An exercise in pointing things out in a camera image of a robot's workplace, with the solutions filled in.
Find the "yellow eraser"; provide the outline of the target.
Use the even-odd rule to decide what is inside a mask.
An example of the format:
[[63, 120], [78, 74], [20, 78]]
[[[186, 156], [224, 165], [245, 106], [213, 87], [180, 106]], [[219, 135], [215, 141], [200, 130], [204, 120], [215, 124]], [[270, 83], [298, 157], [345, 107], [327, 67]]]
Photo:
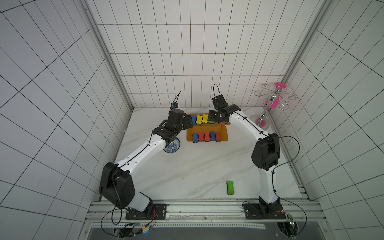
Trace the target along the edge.
[[203, 116], [198, 115], [196, 119], [196, 125], [202, 125]]
[[209, 118], [209, 115], [203, 114], [202, 123], [203, 124], [208, 124], [208, 118]]

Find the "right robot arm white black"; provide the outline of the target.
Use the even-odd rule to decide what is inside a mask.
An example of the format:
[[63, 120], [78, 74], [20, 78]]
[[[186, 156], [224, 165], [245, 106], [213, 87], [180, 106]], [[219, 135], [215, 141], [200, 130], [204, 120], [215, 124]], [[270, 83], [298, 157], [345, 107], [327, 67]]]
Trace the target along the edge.
[[260, 213], [266, 217], [274, 213], [281, 205], [273, 185], [273, 167], [279, 164], [280, 140], [275, 133], [264, 132], [253, 123], [236, 105], [219, 110], [210, 110], [208, 120], [217, 123], [231, 123], [255, 142], [251, 154], [253, 164], [259, 169], [261, 193], [259, 195]]

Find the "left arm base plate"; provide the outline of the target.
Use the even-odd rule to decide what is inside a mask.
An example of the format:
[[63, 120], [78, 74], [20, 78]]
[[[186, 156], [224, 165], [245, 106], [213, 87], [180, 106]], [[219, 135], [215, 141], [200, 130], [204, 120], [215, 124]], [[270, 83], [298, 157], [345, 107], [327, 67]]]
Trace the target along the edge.
[[149, 204], [143, 212], [129, 209], [126, 214], [126, 220], [164, 220], [166, 218], [167, 206], [167, 204]]

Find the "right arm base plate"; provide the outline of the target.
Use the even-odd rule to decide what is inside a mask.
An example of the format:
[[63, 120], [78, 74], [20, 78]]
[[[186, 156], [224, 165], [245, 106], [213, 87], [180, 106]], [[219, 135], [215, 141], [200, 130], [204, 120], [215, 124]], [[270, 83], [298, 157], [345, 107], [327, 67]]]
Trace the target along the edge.
[[247, 220], [284, 220], [282, 205], [267, 206], [264, 204], [251, 204], [243, 202], [245, 217]]

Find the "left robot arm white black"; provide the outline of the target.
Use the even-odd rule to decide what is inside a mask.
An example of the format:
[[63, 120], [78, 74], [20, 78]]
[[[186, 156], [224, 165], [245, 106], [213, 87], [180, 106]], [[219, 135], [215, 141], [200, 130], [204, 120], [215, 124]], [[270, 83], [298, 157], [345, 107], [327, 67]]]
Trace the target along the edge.
[[150, 137], [131, 155], [103, 167], [99, 194], [122, 210], [126, 207], [144, 213], [151, 198], [135, 189], [135, 175], [156, 154], [169, 146], [182, 130], [194, 127], [192, 117], [181, 109], [171, 109], [168, 118], [152, 130]]

